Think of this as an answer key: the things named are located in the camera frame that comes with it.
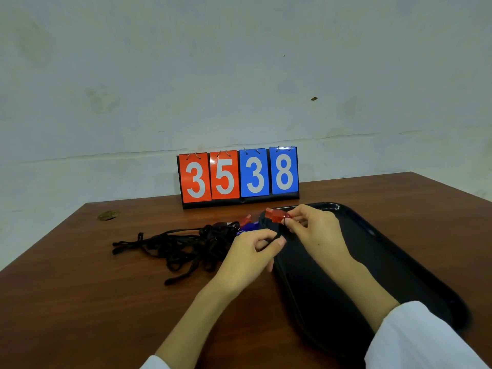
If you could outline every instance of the plastic tray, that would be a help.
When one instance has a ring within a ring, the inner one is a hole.
[[[350,254],[400,303],[422,302],[458,334],[469,327],[471,314],[463,300],[360,215],[338,203],[310,206],[335,214]],[[260,215],[260,225],[287,239],[275,258],[275,269],[302,333],[316,347],[331,354],[363,358],[374,337],[364,316],[316,264],[297,236],[264,214]]]

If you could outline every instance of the white shirt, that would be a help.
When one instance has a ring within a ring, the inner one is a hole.
[[[366,369],[489,369],[451,327],[420,302],[383,320],[366,353]],[[155,355],[141,369],[169,369]]]

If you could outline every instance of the scoreboard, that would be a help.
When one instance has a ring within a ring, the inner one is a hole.
[[[177,156],[184,209],[299,198],[297,147]]]

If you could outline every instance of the hand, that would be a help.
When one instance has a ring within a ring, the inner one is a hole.
[[[286,242],[284,237],[280,237],[268,245],[266,240],[275,236],[276,233],[270,229],[241,233],[232,242],[229,253],[213,278],[214,281],[229,292],[239,294],[263,269],[268,268],[271,272],[274,256]]]
[[[330,211],[300,204],[289,211],[284,223],[295,233],[311,257],[333,278],[354,260],[341,234],[340,224]]]

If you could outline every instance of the person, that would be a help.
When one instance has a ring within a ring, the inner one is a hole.
[[[316,263],[353,300],[375,332],[367,350],[367,369],[485,369],[487,365],[420,302],[399,304],[348,252],[332,212],[301,204],[284,221]],[[267,269],[285,245],[274,231],[239,235],[213,279],[166,340],[141,369],[192,369],[218,317],[232,299]]]

